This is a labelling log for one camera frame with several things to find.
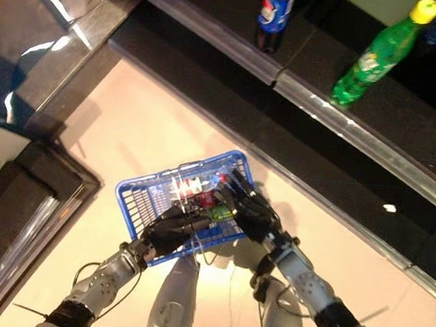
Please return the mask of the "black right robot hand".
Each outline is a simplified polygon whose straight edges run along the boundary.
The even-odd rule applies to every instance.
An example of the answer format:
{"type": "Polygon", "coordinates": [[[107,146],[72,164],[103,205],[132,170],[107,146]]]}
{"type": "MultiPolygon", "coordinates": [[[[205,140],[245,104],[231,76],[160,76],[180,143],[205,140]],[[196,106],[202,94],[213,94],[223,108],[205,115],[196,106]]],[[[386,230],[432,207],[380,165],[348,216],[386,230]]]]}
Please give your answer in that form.
{"type": "Polygon", "coordinates": [[[266,238],[273,240],[281,234],[277,213],[237,169],[224,175],[214,192],[250,240],[263,243],[266,238]]]}

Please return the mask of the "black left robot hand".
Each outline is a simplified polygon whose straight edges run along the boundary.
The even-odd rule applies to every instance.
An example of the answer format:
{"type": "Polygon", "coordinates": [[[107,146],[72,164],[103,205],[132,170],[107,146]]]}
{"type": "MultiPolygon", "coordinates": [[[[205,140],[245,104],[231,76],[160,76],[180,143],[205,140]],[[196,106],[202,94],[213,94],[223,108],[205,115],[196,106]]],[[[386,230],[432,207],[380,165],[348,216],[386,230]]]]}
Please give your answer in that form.
{"type": "Polygon", "coordinates": [[[207,229],[211,219],[204,212],[184,212],[172,206],[143,229],[141,239],[150,243],[157,257],[169,255],[184,245],[197,231],[207,229]]]}

